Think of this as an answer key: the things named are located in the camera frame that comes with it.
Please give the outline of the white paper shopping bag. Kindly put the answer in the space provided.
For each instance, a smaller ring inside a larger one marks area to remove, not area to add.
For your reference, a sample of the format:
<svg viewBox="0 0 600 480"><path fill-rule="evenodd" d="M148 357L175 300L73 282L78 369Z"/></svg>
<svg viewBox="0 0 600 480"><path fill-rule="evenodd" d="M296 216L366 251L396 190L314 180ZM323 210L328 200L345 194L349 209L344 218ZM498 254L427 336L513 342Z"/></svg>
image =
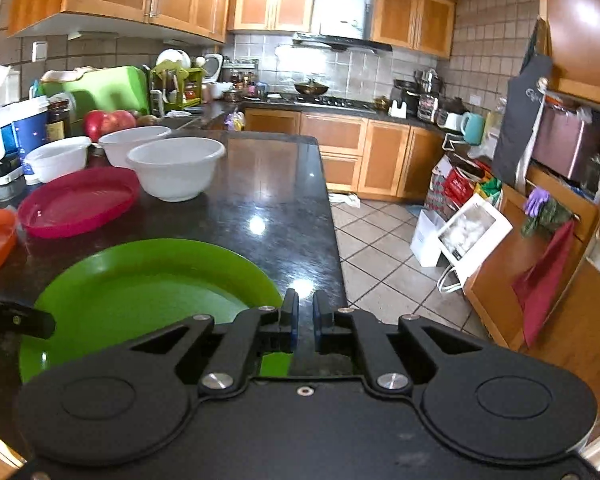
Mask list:
<svg viewBox="0 0 600 480"><path fill-rule="evenodd" d="M471 196L434 238L449 263L437 281L438 291L461 290L512 229L504 214L487 200Z"/></svg>

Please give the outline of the blue paper coffee cup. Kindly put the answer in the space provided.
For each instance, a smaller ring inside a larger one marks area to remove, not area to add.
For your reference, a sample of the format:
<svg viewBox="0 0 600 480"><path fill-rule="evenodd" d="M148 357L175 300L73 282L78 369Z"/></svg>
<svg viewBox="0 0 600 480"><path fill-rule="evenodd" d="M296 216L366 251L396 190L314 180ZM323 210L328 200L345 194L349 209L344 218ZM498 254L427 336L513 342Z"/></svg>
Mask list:
<svg viewBox="0 0 600 480"><path fill-rule="evenodd" d="M3 112L3 122L12 130L20 165L27 185L38 184L33 169L25 162L27 154L47 142L46 122L50 102L46 96L9 104Z"/></svg>

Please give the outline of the purple rubber glove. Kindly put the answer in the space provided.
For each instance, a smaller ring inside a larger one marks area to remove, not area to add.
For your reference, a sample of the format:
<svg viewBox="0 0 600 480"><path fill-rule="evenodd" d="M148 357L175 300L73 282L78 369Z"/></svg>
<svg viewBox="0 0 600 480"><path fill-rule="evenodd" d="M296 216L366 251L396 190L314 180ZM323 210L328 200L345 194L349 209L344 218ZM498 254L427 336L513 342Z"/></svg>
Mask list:
<svg viewBox="0 0 600 480"><path fill-rule="evenodd" d="M529 218L536 218L549 200L550 193L544 190L544 188L536 186L524 203L524 214Z"/></svg>

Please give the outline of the green cutting board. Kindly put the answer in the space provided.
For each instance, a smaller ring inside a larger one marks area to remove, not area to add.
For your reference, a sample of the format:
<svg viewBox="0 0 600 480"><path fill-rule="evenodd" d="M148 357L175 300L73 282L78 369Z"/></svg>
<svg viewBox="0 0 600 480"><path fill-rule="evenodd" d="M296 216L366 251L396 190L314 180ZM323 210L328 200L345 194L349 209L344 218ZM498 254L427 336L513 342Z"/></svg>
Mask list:
<svg viewBox="0 0 600 480"><path fill-rule="evenodd" d="M74 122L92 110L149 112L147 73L132 65L49 70L41 78L41 90L50 99L58 94L68 96Z"/></svg>

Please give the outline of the green dish rack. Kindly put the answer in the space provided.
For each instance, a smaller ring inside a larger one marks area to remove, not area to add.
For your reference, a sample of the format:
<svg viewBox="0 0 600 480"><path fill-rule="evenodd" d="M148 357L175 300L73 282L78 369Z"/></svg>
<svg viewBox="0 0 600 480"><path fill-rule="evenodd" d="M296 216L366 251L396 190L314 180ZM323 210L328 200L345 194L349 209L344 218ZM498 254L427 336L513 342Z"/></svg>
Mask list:
<svg viewBox="0 0 600 480"><path fill-rule="evenodd" d="M185 110L202 103L202 69L163 61L149 72L149 97L155 115Z"/></svg>

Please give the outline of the white ribbed bowl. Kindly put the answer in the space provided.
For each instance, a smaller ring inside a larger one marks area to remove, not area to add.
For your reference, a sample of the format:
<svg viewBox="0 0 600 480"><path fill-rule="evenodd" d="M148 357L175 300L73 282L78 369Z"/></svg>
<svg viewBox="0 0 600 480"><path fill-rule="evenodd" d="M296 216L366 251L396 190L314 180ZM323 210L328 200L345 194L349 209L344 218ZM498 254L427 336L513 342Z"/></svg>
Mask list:
<svg viewBox="0 0 600 480"><path fill-rule="evenodd" d="M73 136L46 143L27 154L23 165L32 171L36 180L48 183L84 169L91 144L88 136Z"/></svg>
<svg viewBox="0 0 600 480"><path fill-rule="evenodd" d="M143 126L119 130L102 136L98 144L111 166L130 168L126 155L133 148L168 136L172 130L165 126Z"/></svg>
<svg viewBox="0 0 600 480"><path fill-rule="evenodd" d="M150 196L168 203L192 200L211 184L225 146L208 138L167 138L132 148L125 160Z"/></svg>

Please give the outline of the dark sauce jar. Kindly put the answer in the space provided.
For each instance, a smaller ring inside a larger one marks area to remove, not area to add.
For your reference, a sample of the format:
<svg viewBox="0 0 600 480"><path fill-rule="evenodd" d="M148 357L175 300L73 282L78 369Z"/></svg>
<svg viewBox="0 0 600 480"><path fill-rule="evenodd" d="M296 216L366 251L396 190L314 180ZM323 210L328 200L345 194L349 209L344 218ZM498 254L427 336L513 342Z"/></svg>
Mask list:
<svg viewBox="0 0 600 480"><path fill-rule="evenodd" d="M46 139L55 142L71 136L70 102L67 99L50 101L46 119Z"/></svg>

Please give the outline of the range hood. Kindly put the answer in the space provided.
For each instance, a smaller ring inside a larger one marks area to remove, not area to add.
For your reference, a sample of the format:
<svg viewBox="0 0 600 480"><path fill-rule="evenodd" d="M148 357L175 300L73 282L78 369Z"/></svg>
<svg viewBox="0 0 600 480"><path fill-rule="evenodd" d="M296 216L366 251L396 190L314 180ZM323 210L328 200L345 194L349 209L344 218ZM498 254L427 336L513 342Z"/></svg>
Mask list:
<svg viewBox="0 0 600 480"><path fill-rule="evenodd" d="M336 52L344 52L350 49L365 50L374 53L388 53L393 51L390 44L360 38L311 35L295 32L292 35L291 40L295 47L322 48Z"/></svg>

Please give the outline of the black wok on stove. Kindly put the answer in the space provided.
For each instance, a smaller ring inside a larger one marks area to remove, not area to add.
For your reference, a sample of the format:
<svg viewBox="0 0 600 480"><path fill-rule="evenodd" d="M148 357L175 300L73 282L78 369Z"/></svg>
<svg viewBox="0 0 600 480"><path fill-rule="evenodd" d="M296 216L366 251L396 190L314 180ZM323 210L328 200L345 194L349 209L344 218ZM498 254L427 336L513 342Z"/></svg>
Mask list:
<svg viewBox="0 0 600 480"><path fill-rule="evenodd" d="M319 82L309 79L308 81L296 82L294 90L302 96L322 96L329 89L329 86L320 84Z"/></svg>

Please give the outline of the green plastic plate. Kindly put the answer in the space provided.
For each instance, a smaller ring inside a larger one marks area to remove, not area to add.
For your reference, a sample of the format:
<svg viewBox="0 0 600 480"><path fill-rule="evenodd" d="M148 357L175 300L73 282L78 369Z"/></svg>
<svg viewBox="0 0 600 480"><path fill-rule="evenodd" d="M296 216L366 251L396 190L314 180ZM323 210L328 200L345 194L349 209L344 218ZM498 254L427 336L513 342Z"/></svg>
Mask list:
<svg viewBox="0 0 600 480"><path fill-rule="evenodd" d="M25 336L23 382L49 368L195 314L230 323L243 310L280 307L275 284L236 252L198 240L154 238L110 247L70 266L38 296L53 336Z"/></svg>

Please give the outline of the red hanging cloth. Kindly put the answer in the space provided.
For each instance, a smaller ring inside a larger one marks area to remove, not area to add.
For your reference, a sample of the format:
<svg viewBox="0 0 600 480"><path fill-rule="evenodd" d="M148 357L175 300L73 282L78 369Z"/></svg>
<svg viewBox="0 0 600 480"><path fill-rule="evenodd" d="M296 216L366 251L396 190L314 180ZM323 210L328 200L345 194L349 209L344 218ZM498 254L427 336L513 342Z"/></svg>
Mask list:
<svg viewBox="0 0 600 480"><path fill-rule="evenodd" d="M553 235L541 258L523 274L518 275L512 289L524 318L524 342L527 347L538 338L557 294L572 246L576 222L569 220Z"/></svg>

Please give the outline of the kiwi fruit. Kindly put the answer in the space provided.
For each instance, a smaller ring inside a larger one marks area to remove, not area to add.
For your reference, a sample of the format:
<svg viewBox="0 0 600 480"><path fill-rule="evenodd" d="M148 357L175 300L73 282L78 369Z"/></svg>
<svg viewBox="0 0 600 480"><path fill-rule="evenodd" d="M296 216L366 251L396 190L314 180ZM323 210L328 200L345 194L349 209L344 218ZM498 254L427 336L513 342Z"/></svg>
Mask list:
<svg viewBox="0 0 600 480"><path fill-rule="evenodd" d="M146 127L146 126L156 126L159 125L161 119L154 115L144 115L140 116L136 120L137 127Z"/></svg>

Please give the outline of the magenta plastic plate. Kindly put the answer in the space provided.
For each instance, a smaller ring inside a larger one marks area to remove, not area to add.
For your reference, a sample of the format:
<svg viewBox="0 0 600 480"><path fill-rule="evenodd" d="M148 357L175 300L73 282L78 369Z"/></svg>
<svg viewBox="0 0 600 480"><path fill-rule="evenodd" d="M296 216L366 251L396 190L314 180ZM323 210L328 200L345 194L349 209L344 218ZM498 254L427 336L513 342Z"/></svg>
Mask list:
<svg viewBox="0 0 600 480"><path fill-rule="evenodd" d="M56 240L94 231L125 214L140 194L131 169L87 168L42 185L19 205L17 216L31 236Z"/></svg>

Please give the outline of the teal electric kettle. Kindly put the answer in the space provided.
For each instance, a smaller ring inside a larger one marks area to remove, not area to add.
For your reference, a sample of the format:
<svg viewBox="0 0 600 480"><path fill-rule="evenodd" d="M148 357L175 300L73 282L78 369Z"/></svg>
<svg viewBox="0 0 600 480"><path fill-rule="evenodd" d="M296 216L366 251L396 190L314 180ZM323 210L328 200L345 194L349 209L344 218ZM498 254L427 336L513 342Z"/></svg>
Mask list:
<svg viewBox="0 0 600 480"><path fill-rule="evenodd" d="M482 142L486 120L482 115L466 112L460 120L460 133L464 141L470 145L479 145Z"/></svg>

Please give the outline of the dark hanging apron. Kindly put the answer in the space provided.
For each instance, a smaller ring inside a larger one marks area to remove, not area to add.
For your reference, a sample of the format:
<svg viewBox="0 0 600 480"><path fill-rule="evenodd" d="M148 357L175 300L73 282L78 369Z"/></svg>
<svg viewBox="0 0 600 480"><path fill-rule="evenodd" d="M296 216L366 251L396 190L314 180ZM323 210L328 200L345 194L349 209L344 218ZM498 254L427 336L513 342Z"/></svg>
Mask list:
<svg viewBox="0 0 600 480"><path fill-rule="evenodd" d="M549 56L534 54L520 74L509 79L505 113L492 159L494 176L506 185L515 185L517 167L541 107L538 81L550 76L552 66Z"/></svg>

